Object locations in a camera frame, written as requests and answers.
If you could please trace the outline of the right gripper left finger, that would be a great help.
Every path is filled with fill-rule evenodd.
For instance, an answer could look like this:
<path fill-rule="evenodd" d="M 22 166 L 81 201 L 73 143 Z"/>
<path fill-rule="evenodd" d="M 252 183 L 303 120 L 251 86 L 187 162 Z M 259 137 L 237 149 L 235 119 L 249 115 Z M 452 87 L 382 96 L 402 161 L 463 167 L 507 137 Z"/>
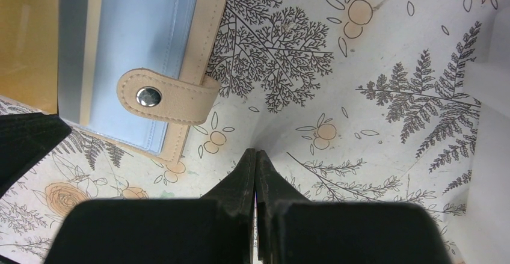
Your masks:
<path fill-rule="evenodd" d="M 256 151 L 200 198 L 89 200 L 46 263 L 251 263 Z"/>

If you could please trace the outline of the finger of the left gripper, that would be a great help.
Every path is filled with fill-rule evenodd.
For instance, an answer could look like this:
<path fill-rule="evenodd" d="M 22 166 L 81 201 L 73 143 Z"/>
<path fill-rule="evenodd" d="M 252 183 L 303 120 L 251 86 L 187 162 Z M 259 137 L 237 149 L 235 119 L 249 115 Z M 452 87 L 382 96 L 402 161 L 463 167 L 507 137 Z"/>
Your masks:
<path fill-rule="evenodd" d="M 71 134 L 56 114 L 1 116 L 1 196 Z"/>

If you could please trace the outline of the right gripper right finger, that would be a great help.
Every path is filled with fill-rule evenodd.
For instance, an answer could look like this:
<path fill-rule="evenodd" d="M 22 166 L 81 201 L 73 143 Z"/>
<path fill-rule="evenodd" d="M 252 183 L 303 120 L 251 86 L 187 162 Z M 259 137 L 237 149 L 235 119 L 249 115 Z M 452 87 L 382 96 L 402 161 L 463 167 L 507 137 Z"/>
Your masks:
<path fill-rule="evenodd" d="M 256 156 L 263 263 L 450 263 L 432 218 L 413 204 L 310 201 Z"/>

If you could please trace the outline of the beige card holder wallet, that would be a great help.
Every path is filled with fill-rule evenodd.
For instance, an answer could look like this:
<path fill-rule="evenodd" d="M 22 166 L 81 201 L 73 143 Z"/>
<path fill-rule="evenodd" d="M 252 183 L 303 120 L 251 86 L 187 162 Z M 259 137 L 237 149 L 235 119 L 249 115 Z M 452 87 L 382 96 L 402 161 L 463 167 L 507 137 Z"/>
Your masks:
<path fill-rule="evenodd" d="M 206 74 L 226 0 L 58 0 L 58 114 L 171 166 L 220 83 Z"/>

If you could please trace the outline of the white card box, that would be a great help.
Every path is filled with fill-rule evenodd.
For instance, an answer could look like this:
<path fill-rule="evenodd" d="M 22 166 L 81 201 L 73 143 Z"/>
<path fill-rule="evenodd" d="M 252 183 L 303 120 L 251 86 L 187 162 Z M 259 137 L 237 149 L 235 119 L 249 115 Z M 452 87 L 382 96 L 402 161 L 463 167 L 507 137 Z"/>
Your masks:
<path fill-rule="evenodd" d="M 481 101 L 467 217 L 466 263 L 509 263 L 509 9 L 495 20 L 488 59 L 466 70 L 466 90 Z"/>

